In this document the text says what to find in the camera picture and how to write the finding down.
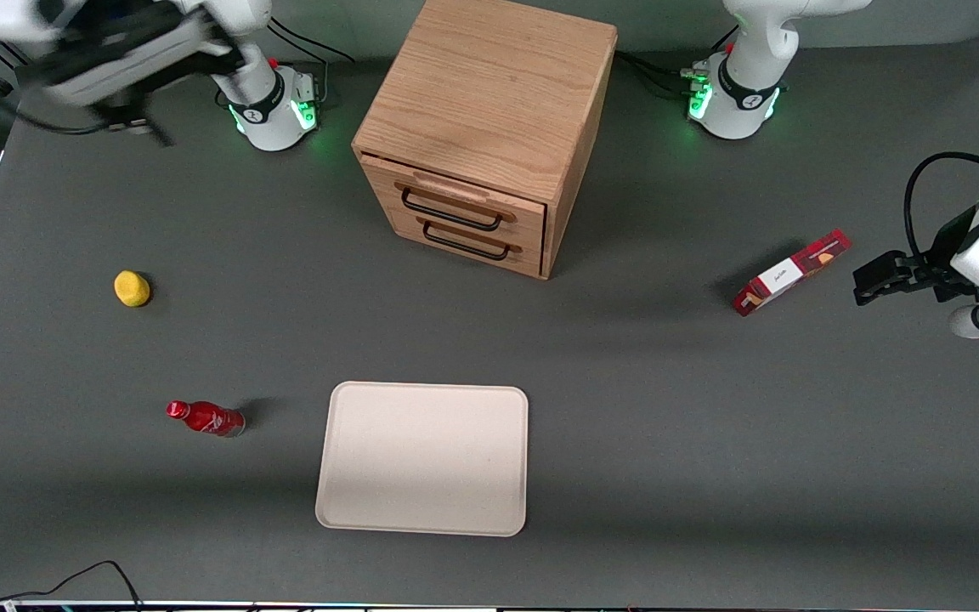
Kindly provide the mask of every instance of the white label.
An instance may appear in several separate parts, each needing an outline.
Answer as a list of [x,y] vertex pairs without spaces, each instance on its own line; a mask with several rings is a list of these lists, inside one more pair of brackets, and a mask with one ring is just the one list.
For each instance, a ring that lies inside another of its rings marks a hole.
[[758,280],[765,283],[766,289],[772,294],[765,299],[766,302],[788,291],[788,287],[793,286],[801,278],[803,278],[803,270],[800,270],[791,258],[777,263],[776,266],[758,275]]

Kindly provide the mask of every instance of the wooden cube cabinet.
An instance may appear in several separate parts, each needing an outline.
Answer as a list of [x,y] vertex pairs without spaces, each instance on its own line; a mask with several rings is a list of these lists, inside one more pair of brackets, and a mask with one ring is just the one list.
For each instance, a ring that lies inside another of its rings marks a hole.
[[405,239],[547,279],[618,32],[504,0],[427,0],[354,136]]

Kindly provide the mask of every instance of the drawer handle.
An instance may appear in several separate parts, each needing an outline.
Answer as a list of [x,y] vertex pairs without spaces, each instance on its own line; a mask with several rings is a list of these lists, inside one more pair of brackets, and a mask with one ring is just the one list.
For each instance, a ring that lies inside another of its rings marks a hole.
[[445,221],[451,221],[453,224],[466,225],[468,228],[474,228],[476,230],[481,230],[483,232],[492,232],[501,226],[501,214],[497,213],[494,217],[492,224],[479,224],[478,221],[471,221],[470,219],[463,219],[463,217],[457,217],[455,214],[449,212],[443,212],[443,210],[432,209],[428,206],[423,206],[420,204],[415,204],[415,202],[410,201],[410,187],[405,187],[403,190],[403,206],[406,206],[410,210],[416,213],[431,214],[431,216],[438,219],[443,219]]
[[425,240],[435,241],[436,244],[443,244],[444,247],[458,248],[459,251],[470,252],[471,255],[478,255],[479,257],[485,257],[486,259],[490,259],[493,261],[504,261],[505,258],[508,257],[507,244],[505,245],[505,251],[502,252],[482,251],[482,249],[474,248],[473,246],[467,246],[466,244],[458,243],[458,241],[442,239],[442,237],[440,236],[434,236],[433,234],[428,233],[428,229],[430,229],[431,223],[432,223],[431,221],[425,221],[425,224],[422,226],[422,235],[425,236]]

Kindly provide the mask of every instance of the cardboard box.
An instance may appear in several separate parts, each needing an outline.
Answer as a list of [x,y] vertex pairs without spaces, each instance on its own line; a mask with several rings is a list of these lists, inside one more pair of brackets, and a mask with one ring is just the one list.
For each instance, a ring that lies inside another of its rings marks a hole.
[[772,302],[777,295],[792,289],[796,283],[828,266],[836,256],[848,251],[850,247],[852,242],[844,232],[833,229],[823,239],[814,241],[803,251],[754,276],[754,279],[743,287],[743,291],[738,292],[735,298],[735,310],[744,317],[753,313],[766,303]]

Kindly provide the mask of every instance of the red bottle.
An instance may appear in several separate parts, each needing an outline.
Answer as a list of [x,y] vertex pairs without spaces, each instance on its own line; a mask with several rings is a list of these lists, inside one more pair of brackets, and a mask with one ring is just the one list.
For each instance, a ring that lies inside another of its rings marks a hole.
[[226,411],[225,408],[210,402],[175,402],[168,403],[165,412],[171,418],[179,419],[187,427],[204,434],[221,435],[222,438],[233,438],[244,433],[244,415],[238,411]]

